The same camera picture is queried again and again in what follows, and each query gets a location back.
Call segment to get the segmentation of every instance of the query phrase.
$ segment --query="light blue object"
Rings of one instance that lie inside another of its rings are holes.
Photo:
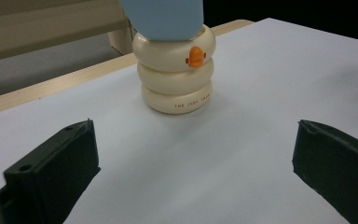
[[[135,30],[146,38],[183,41],[203,24],[202,0],[120,0]]]

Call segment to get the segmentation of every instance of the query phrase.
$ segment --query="cream plastic ring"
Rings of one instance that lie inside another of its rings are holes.
[[[184,95],[165,95],[148,89],[142,85],[142,95],[152,108],[167,114],[184,114],[194,111],[210,99],[212,81],[197,91]]]
[[[163,72],[184,72],[211,59],[216,48],[213,31],[206,25],[197,36],[185,41],[150,40],[137,33],[132,50],[143,65]]]
[[[213,59],[203,66],[179,73],[164,73],[138,63],[138,76],[152,91],[164,94],[186,94],[205,86],[213,74]]]

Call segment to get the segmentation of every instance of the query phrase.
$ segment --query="white table surface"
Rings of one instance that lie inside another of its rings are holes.
[[[101,172],[65,223],[348,223],[293,172],[301,119],[358,138],[358,40],[266,19],[217,37],[213,94],[165,115],[136,66],[0,112],[3,172],[94,120]]]

